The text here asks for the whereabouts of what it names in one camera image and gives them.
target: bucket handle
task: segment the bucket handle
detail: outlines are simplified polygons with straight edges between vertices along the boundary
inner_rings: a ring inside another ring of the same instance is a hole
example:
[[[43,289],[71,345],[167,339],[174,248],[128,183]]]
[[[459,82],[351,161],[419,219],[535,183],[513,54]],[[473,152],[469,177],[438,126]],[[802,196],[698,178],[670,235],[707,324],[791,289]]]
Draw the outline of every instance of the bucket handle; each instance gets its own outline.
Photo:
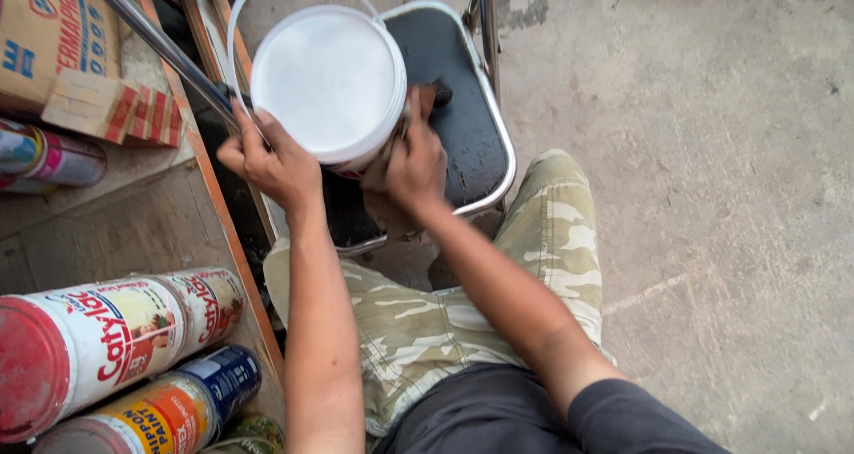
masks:
[[[368,12],[373,16],[373,20],[375,23],[378,23],[382,28],[385,28],[385,23],[379,17],[379,12],[374,8],[373,4],[368,0],[360,0],[362,4],[368,9]],[[234,92],[240,92],[240,86],[238,85],[238,70],[234,65],[234,29],[238,24],[238,15],[240,15],[240,10],[243,5],[246,4],[246,0],[234,0],[234,5],[231,6],[231,17],[228,20],[228,31],[226,35],[226,48],[228,49],[228,71],[226,74],[228,75],[228,83],[234,89]],[[249,110],[246,108],[246,104],[243,102],[242,96],[237,96],[238,101],[240,102],[240,106],[249,113]]]

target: concrete floor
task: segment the concrete floor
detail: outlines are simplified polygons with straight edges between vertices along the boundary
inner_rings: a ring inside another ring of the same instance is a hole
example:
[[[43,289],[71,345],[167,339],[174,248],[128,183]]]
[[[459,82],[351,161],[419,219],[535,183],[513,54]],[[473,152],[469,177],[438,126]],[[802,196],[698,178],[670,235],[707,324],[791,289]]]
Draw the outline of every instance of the concrete floor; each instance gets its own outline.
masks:
[[[616,1],[504,0],[500,30],[522,169],[556,146],[592,182],[605,346],[733,451],[851,452],[854,0]]]

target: black t-shirt sleeve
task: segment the black t-shirt sleeve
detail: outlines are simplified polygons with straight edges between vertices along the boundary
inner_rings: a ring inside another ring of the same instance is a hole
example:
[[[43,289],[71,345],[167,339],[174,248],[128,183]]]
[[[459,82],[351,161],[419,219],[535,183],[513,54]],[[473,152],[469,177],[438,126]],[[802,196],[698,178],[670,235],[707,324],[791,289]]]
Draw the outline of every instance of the black t-shirt sleeve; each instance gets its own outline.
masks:
[[[588,454],[727,452],[642,387],[618,379],[587,386],[573,399],[567,418]]]

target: brown cloth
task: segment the brown cloth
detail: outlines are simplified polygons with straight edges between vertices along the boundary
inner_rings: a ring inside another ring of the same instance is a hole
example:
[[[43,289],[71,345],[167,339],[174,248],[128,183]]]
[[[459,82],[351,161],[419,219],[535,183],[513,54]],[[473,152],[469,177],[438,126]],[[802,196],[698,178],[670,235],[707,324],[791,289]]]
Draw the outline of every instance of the brown cloth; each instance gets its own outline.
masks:
[[[388,234],[391,241],[411,241],[413,237],[423,231],[423,226],[418,224],[415,219],[412,219],[405,210],[400,208],[389,197],[388,190],[385,187],[385,176],[389,170],[391,148],[394,146],[395,139],[405,135],[409,129],[413,107],[409,102],[412,89],[420,90],[421,118],[426,121],[433,110],[437,85],[437,83],[420,84],[409,88],[407,100],[403,105],[403,112],[400,114],[400,120],[397,122],[394,132],[391,133],[389,140],[380,149],[377,158],[368,165],[365,175],[362,176],[362,182],[359,185],[362,188],[365,198],[365,210],[367,210],[371,219],[377,223],[379,229]],[[437,190],[444,195],[445,176],[447,173],[447,154],[444,149],[442,150],[442,161],[436,165],[436,169],[441,170],[439,178],[442,179],[440,185],[437,186]],[[426,235],[419,237],[422,245],[429,244],[428,239]]]

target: camouflage pants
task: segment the camouflage pants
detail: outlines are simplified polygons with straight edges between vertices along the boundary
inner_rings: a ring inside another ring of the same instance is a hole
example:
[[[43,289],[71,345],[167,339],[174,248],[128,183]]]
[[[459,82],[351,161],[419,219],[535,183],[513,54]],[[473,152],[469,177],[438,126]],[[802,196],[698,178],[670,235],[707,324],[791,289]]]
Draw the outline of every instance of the camouflage pants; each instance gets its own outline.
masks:
[[[531,163],[495,245],[554,291],[600,345],[602,279],[592,197],[569,154],[552,150]],[[287,239],[278,240],[264,263],[282,319],[288,316],[289,247]],[[461,287],[423,293],[353,261],[341,264],[359,326],[369,434],[384,437],[435,383],[473,363],[524,366]]]

